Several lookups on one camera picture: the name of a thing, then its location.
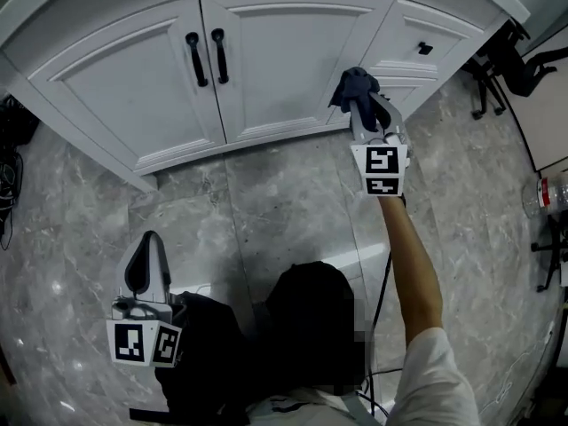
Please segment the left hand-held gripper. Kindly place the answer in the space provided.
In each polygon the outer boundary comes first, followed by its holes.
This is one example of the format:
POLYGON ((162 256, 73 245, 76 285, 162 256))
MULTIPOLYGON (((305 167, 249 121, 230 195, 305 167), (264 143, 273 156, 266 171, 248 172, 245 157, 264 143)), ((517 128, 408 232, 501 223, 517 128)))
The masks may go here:
POLYGON ((172 323, 170 283, 162 238, 146 231, 127 247, 117 266, 117 294, 122 296, 115 298, 112 318, 106 321, 114 363, 175 366, 182 328, 172 323))

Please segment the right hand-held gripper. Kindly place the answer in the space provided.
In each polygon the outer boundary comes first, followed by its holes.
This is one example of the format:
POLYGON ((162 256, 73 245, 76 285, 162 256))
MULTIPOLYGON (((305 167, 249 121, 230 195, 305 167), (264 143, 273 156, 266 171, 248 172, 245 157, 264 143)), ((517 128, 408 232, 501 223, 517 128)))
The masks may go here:
POLYGON ((402 115, 382 94, 370 93, 369 97, 377 126, 382 131, 367 130, 363 126, 357 102, 350 101, 353 136, 350 149, 359 171, 362 191, 369 196, 401 197, 406 169, 410 164, 407 137, 400 127, 402 115))

